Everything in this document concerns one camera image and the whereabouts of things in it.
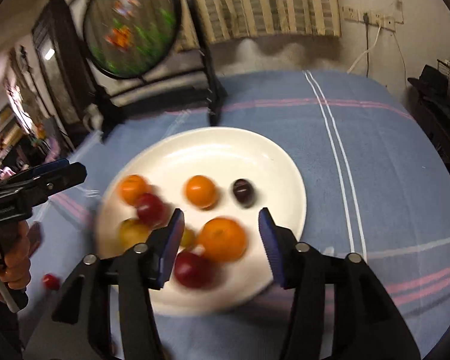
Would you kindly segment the person's left hand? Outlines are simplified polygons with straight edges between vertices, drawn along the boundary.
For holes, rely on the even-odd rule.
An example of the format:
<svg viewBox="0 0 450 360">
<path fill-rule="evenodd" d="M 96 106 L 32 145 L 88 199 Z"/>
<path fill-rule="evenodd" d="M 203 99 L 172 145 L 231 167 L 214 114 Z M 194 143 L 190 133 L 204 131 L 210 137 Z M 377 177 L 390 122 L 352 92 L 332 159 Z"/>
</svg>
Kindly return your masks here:
<svg viewBox="0 0 450 360">
<path fill-rule="evenodd" d="M 25 289 L 31 281 L 31 261 L 29 258 L 29 226 L 26 221 L 17 224 L 17 238 L 4 258 L 6 268 L 0 268 L 0 280 L 11 289 Z M 0 301 L 4 302 L 1 293 Z"/>
</svg>

